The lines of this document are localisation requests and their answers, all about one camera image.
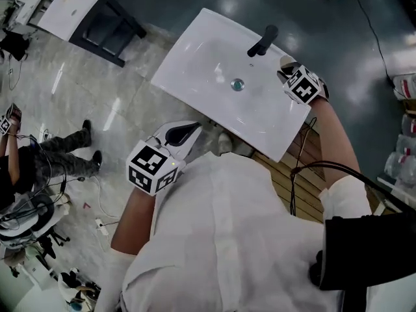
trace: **black strap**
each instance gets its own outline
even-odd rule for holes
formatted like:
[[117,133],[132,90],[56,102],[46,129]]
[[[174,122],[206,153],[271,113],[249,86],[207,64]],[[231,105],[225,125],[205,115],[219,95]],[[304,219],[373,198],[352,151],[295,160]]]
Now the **black strap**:
[[365,312],[367,307],[367,288],[358,287],[344,291],[342,312]]

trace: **white sink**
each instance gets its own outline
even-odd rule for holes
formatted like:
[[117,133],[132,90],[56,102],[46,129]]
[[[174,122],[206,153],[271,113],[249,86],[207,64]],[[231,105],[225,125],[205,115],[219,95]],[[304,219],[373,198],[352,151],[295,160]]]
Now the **white sink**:
[[[283,92],[276,72],[287,55],[272,45],[264,56],[247,50],[260,36],[203,9],[170,50],[151,83],[279,161],[310,107]],[[231,82],[241,79],[235,91]]]

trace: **plastic bottle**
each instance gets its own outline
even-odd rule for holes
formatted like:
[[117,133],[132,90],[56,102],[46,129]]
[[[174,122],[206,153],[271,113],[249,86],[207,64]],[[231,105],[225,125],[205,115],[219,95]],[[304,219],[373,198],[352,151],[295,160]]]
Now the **plastic bottle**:
[[398,179],[402,170],[403,164],[406,160],[406,155],[401,153],[391,153],[387,161],[385,162],[384,172],[393,179]]
[[416,137],[416,119],[410,118],[407,114],[403,115],[402,133],[407,137]]
[[412,187],[416,185],[416,157],[391,153],[385,163],[384,172]]
[[396,88],[394,93],[399,101],[416,98],[416,73],[397,75],[393,78],[393,83]]
[[416,155],[416,138],[399,134],[396,143],[396,152],[404,155]]

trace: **sink drain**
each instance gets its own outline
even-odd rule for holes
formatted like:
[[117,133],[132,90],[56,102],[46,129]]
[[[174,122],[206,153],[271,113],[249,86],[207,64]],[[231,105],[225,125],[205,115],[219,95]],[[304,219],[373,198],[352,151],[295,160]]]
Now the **sink drain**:
[[234,79],[231,82],[231,87],[234,91],[241,91],[246,85],[242,79]]

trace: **shirt sleeve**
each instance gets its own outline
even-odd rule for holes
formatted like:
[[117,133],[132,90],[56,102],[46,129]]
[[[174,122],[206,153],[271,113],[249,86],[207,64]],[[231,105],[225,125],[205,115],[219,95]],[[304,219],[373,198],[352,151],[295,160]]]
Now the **shirt sleeve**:
[[358,218],[371,215],[370,204],[364,183],[351,175],[335,182],[330,189],[325,189],[319,198],[324,206],[324,219],[334,216]]
[[96,312],[114,312],[120,300],[125,274],[131,263],[136,259],[135,255],[125,254],[111,249],[105,260],[105,270],[100,275],[99,294]]

